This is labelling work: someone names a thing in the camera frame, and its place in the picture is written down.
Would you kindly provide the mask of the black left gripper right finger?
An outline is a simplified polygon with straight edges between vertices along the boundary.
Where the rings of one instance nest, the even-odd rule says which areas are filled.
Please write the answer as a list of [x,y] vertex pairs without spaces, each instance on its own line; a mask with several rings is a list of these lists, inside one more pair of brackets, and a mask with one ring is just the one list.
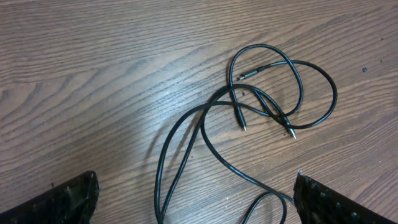
[[302,224],[395,224],[299,170],[294,204]]

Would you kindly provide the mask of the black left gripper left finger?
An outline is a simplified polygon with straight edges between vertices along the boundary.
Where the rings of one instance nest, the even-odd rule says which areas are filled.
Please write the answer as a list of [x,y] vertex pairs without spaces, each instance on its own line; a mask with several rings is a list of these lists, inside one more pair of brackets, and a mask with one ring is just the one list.
[[1,213],[1,224],[86,224],[97,208],[96,172],[86,171]]

